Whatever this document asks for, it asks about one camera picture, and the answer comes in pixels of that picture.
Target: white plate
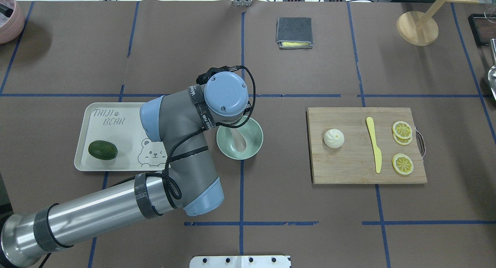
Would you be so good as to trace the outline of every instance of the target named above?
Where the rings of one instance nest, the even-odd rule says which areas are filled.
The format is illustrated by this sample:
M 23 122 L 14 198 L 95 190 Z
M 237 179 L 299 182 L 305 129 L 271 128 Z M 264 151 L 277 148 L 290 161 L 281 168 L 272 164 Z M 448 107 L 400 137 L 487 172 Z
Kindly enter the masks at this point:
M 98 102 L 84 112 L 74 166 L 80 171 L 156 171 L 165 167 L 162 142 L 152 142 L 141 126 L 142 102 Z M 117 157 L 99 160 L 88 153 L 96 140 L 113 143 Z

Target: wooden rod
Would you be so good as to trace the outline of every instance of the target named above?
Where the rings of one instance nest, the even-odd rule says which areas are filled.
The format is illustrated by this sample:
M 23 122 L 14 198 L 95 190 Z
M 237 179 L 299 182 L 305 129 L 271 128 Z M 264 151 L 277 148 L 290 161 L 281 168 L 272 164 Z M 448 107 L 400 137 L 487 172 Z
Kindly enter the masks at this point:
M 427 12 L 420 18 L 417 22 L 417 31 L 424 27 L 424 24 L 432 18 L 434 13 L 436 13 L 439 8 L 446 2 L 446 0 L 436 0 L 431 7 L 427 10 Z
M 478 0 L 446 0 L 446 2 L 454 2 L 454 3 L 479 3 Z

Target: brown table surface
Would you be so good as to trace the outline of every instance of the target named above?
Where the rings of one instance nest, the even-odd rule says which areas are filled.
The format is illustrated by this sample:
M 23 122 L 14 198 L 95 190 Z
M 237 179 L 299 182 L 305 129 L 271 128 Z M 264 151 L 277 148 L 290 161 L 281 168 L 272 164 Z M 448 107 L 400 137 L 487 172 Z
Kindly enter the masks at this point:
M 132 172 L 73 165 L 84 109 L 145 102 L 244 63 L 257 82 L 264 144 L 227 159 L 206 132 L 225 201 L 98 236 L 45 267 L 181 267 L 193 256 L 290 255 L 293 267 L 496 267 L 496 103 L 489 48 L 446 3 L 439 38 L 396 31 L 429 4 L 26 2 L 23 35 L 0 45 L 0 171 L 14 211 L 32 213 Z M 278 17 L 311 17 L 313 49 L 280 50 Z M 307 107 L 410 107 L 427 146 L 425 185 L 313 185 Z M 203 226 L 187 226 L 201 222 Z

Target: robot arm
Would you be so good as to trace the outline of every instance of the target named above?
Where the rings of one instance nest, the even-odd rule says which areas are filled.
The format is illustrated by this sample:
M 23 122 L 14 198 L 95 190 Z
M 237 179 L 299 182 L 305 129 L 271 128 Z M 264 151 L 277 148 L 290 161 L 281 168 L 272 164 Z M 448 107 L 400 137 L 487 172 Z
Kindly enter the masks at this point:
M 37 213 L 5 217 L 0 221 L 0 266 L 32 266 L 44 254 L 175 208 L 196 216 L 220 206 L 224 194 L 202 132 L 216 125 L 229 126 L 225 123 L 235 123 L 245 114 L 246 84 L 230 72 L 240 68 L 244 67 L 225 67 L 208 75 L 206 84 L 161 96 L 141 107 L 147 136 L 162 141 L 169 150 L 165 176 L 138 174 L 134 180 Z

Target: tray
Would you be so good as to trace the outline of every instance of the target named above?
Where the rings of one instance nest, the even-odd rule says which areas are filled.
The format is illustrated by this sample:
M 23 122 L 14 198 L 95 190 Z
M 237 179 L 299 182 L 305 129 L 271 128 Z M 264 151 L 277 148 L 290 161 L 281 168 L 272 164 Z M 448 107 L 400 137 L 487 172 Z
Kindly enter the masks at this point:
M 377 146 L 382 151 L 379 174 L 375 172 L 374 152 L 365 123 L 368 116 L 374 119 Z M 424 161 L 416 141 L 401 146 L 393 139 L 391 127 L 396 121 L 405 121 L 415 130 L 410 108 L 308 108 L 313 183 L 426 183 Z M 322 140 L 324 133 L 331 128 L 337 128 L 344 134 L 342 147 L 329 148 Z M 402 176 L 395 172 L 392 157 L 397 153 L 412 159 L 414 169 L 411 174 Z
M 142 102 L 98 102 L 84 112 L 74 157 L 80 171 L 156 171 L 165 167 L 167 153 L 162 142 L 152 142 L 141 126 Z M 99 160 L 88 153 L 95 140 L 114 143 L 117 157 Z

